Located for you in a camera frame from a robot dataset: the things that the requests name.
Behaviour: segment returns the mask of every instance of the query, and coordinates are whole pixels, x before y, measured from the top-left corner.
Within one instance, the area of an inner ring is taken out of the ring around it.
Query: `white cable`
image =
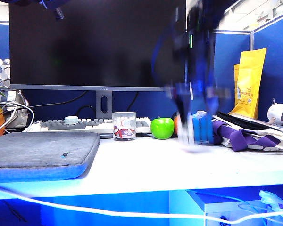
[[[15,115],[15,113],[16,113],[17,106],[24,107],[24,108],[28,109],[29,111],[31,111],[31,113],[32,113],[32,120],[31,120],[29,126],[32,125],[33,120],[34,120],[34,112],[33,112],[33,110],[32,110],[31,108],[29,108],[28,106],[25,106],[25,105],[22,105],[22,104],[19,104],[19,103],[13,103],[13,102],[8,103],[8,102],[2,102],[2,101],[0,101],[0,104],[4,105],[4,107],[5,107],[6,105],[12,105],[12,106],[15,107],[14,110],[13,110],[13,113],[11,114],[11,116],[9,117],[9,119],[8,119],[3,125],[0,126],[0,129],[2,129],[4,126],[8,125],[8,124],[12,121],[12,118],[14,117],[14,115]]]
[[[12,106],[14,106],[14,110],[13,110],[13,113],[11,114],[9,120],[7,120],[5,123],[3,123],[1,126],[0,126],[0,129],[2,129],[3,127],[5,127],[6,125],[8,125],[11,121],[12,121],[12,118],[14,117],[15,113],[16,113],[16,109],[17,109],[17,105],[14,105],[14,104],[10,104]]]
[[[21,106],[21,107],[24,107],[24,108],[28,109],[28,110],[32,113],[32,120],[31,120],[29,126],[32,125],[33,120],[34,120],[34,112],[33,112],[33,110],[32,110],[31,108],[29,108],[28,106],[23,105],[23,104],[19,104],[19,103],[14,103],[14,102],[12,102],[12,103],[0,102],[0,104],[13,104],[13,105],[18,105],[18,106]]]
[[[56,204],[56,203],[51,203],[51,202],[40,201],[40,200],[25,197],[20,194],[16,194],[3,187],[0,187],[0,192],[9,194],[15,198],[18,198],[18,199],[21,199],[27,202],[33,202],[33,203],[37,203],[40,205],[51,206],[51,207],[64,209],[64,210],[75,210],[79,212],[97,213],[97,214],[103,214],[103,215],[114,216],[114,217],[203,219],[203,220],[212,220],[212,221],[234,225],[234,224],[239,224],[243,221],[250,220],[250,219],[283,215],[283,211],[259,213],[259,214],[252,214],[252,215],[244,216],[238,220],[229,221],[229,220],[223,220],[223,219],[219,219],[215,217],[195,215],[195,214],[118,212],[118,211],[102,210],[102,209],[80,207],[80,206],[70,206],[70,205],[63,205],[63,204]]]
[[[267,208],[262,208],[262,207],[260,207],[260,206],[255,206],[255,205],[246,204],[246,203],[238,204],[238,207],[239,207],[240,209],[242,209],[242,210],[244,210],[244,211],[247,211],[247,212],[250,212],[250,213],[255,213],[255,212],[253,212],[253,211],[251,211],[251,210],[248,210],[248,209],[246,209],[246,208],[241,207],[242,205],[249,205],[249,206],[251,206],[251,207],[253,207],[253,208],[255,208],[255,209],[258,208],[258,209],[262,209],[262,210],[268,211]],[[266,219],[266,220],[269,220],[269,221],[272,221],[272,222],[275,222],[275,223],[278,223],[278,224],[283,225],[283,222],[281,222],[281,221],[274,220],[274,219],[267,218],[267,217],[263,217],[263,218]]]

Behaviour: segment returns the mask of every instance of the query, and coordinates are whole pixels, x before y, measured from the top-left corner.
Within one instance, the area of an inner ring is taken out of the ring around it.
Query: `purple strap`
[[[214,144],[221,144],[222,137],[230,139],[232,143],[233,150],[235,152],[244,150],[248,148],[248,145],[257,145],[265,147],[275,147],[280,143],[280,140],[277,138],[266,135],[258,140],[253,138],[249,132],[245,130],[235,130],[226,125],[222,121],[213,122],[213,131],[214,131]]]

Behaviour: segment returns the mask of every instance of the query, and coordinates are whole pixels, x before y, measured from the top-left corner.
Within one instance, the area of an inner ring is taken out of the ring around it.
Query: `glass cup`
[[[113,112],[113,139],[126,141],[136,138],[136,112]]]

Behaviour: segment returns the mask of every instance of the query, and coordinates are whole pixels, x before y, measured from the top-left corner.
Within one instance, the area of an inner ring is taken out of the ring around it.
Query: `white device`
[[[283,124],[283,104],[273,103],[267,111],[268,124]]]

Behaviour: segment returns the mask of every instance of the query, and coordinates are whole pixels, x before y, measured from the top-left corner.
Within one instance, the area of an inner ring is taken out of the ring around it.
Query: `monitor stand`
[[[96,117],[112,119],[112,91],[96,91]]]

